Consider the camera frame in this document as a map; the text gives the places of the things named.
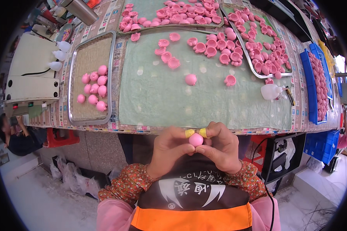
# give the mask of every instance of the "hand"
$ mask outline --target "hand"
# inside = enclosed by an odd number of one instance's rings
[[[197,146],[195,151],[208,157],[223,172],[239,172],[242,163],[238,159],[238,137],[221,122],[210,122],[206,135],[208,139],[204,139],[204,145]]]
[[[167,174],[182,155],[193,155],[194,146],[185,137],[185,130],[180,127],[166,128],[154,140],[153,157],[147,166],[151,178],[160,178]]]
[[[23,124],[23,116],[16,116],[16,118],[19,125]]]

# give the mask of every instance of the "metal cylinder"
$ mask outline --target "metal cylinder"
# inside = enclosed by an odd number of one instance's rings
[[[86,25],[92,25],[98,15],[83,0],[63,0],[60,5]]]

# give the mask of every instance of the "blue container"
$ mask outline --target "blue container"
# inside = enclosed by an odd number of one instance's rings
[[[324,76],[326,78],[326,87],[328,88],[328,99],[333,99],[332,79],[330,78],[328,63],[326,62],[324,52],[316,43],[310,44],[310,49],[311,53],[313,53],[316,56],[316,58],[319,58],[321,61],[321,65],[323,66],[324,70]]]
[[[329,164],[337,150],[339,130],[308,133],[304,153]]]
[[[302,59],[303,69],[305,70],[307,93],[309,96],[309,121],[313,122],[316,125],[326,123],[326,115],[322,121],[318,122],[318,98],[316,97],[315,78],[312,72],[309,51],[305,49],[305,51],[302,52],[300,56]]]

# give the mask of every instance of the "tiled table surface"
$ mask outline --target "tiled table surface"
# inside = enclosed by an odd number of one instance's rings
[[[218,2],[232,3],[240,6],[253,7],[247,0],[219,0]],[[154,134],[159,133],[162,127],[139,126],[139,125],[124,125],[118,120],[118,105],[120,97],[120,78],[122,75],[122,66],[126,49],[126,42],[129,36],[117,36],[116,45],[113,57],[112,72],[112,116],[108,123],[104,125],[90,126],[72,126],[68,120],[67,92],[68,81],[71,67],[71,60],[74,48],[81,42],[86,41],[94,36],[97,36],[105,31],[116,30],[120,13],[122,11],[124,0],[102,0],[102,2],[94,8],[94,11],[99,15],[98,20],[91,26],[86,26],[83,23],[74,29],[74,34],[71,38],[72,48],[68,53],[68,57],[63,62],[63,69],[57,72],[56,78],[60,79],[60,100],[49,105],[48,109],[40,116],[30,119],[29,125],[35,127],[57,127],[63,129],[74,129],[81,131],[98,131],[98,132],[119,132],[119,133],[140,133]],[[317,43],[319,37],[312,22],[301,13],[307,27],[310,31],[312,39]],[[321,125],[315,125],[308,120],[308,96],[305,74],[299,56],[300,53],[308,48],[311,42],[302,43],[297,37],[292,34],[284,25],[279,23],[273,17],[268,16],[275,25],[281,39],[287,44],[287,51],[290,55],[290,61],[293,68],[293,76],[291,76],[291,91],[296,101],[296,105],[291,107],[292,124],[291,130],[275,130],[272,128],[255,128],[255,129],[234,129],[235,134],[265,134],[265,133],[291,133],[291,132],[313,132],[338,129],[340,123],[340,99],[338,96],[338,88],[333,79],[334,91],[334,110],[328,112],[328,121]],[[222,31],[220,29],[205,29],[207,31]]]

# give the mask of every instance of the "white plastic bottle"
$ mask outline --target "white plastic bottle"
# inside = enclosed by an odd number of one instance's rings
[[[48,65],[53,71],[59,71],[62,68],[61,62],[48,62]]]
[[[59,47],[60,50],[64,52],[68,52],[71,48],[71,45],[66,41],[56,42],[56,45]]]
[[[275,84],[265,84],[261,87],[262,97],[266,100],[275,99],[283,89]]]
[[[60,61],[64,61],[67,56],[67,53],[64,51],[52,51],[51,53],[53,53],[53,55]]]

